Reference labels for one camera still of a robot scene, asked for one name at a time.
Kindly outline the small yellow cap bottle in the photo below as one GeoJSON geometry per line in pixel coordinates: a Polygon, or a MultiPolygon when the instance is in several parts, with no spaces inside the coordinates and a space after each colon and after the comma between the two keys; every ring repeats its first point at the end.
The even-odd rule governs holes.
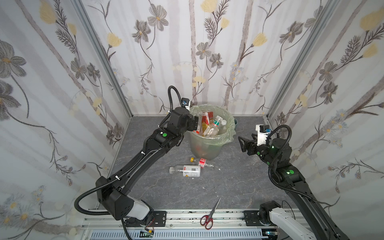
{"type": "Polygon", "coordinates": [[[200,158],[200,159],[190,158],[190,162],[198,164],[201,168],[214,167],[214,165],[207,163],[207,160],[204,158],[200,158]]]}

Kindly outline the clear square bottle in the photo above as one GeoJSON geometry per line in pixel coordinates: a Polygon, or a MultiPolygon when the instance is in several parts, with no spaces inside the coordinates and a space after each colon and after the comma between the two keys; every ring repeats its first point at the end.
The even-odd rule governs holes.
{"type": "Polygon", "coordinates": [[[220,127],[220,130],[218,132],[218,135],[222,135],[222,134],[224,134],[226,132],[227,132],[227,121],[226,120],[222,120],[221,127],[220,127]]]}

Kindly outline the sunflower label bottle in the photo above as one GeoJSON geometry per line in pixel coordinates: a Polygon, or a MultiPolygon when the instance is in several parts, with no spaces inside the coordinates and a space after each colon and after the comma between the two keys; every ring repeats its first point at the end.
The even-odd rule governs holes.
{"type": "Polygon", "coordinates": [[[203,136],[206,138],[213,138],[219,132],[219,127],[223,118],[220,116],[216,116],[213,120],[212,124],[210,124],[203,133],[203,136]]]}

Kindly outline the yellow tea bottle red label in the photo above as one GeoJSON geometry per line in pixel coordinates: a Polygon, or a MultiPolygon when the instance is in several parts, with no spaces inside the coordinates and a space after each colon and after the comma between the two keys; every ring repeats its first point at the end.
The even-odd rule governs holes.
{"type": "Polygon", "coordinates": [[[201,134],[205,132],[207,127],[211,124],[213,121],[214,113],[213,112],[203,112],[202,114],[202,130],[201,134]]]}

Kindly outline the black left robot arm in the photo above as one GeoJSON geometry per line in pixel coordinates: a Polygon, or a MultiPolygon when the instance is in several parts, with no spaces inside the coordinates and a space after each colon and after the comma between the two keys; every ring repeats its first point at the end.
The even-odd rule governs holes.
{"type": "Polygon", "coordinates": [[[141,226],[147,227],[154,221],[154,209],[145,201],[130,197],[134,184],[161,157],[173,147],[179,146],[187,131],[194,131],[198,126],[198,117],[193,116],[178,96],[179,107],[174,107],[171,91],[179,95],[174,86],[168,87],[170,110],[158,128],[144,140],[142,149],[119,171],[108,178],[100,177],[95,188],[78,196],[74,202],[75,209],[89,216],[111,215],[121,221],[127,239],[130,239],[126,219],[133,219],[141,226]],[[80,201],[96,193],[104,212],[85,210],[80,201]]]}

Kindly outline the clear bottle white label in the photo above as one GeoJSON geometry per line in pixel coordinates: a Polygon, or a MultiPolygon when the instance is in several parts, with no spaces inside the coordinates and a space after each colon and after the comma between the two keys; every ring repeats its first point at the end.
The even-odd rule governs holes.
{"type": "Polygon", "coordinates": [[[177,165],[170,167],[170,174],[182,174],[183,177],[198,178],[201,175],[201,167],[195,165],[177,165]]]}

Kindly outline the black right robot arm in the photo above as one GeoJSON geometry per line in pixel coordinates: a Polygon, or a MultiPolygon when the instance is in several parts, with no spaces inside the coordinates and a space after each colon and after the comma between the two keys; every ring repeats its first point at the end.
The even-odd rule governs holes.
{"type": "Polygon", "coordinates": [[[294,201],[310,226],[306,229],[296,220],[283,217],[282,208],[274,201],[262,204],[259,219],[263,224],[275,224],[292,239],[347,240],[348,236],[337,226],[322,207],[323,203],[313,195],[309,184],[301,172],[290,162],[292,148],[289,141],[292,130],[288,125],[276,127],[266,138],[264,144],[258,144],[258,137],[252,135],[248,140],[239,137],[242,152],[256,155],[268,165],[268,177],[272,184],[285,191],[294,201]]]}

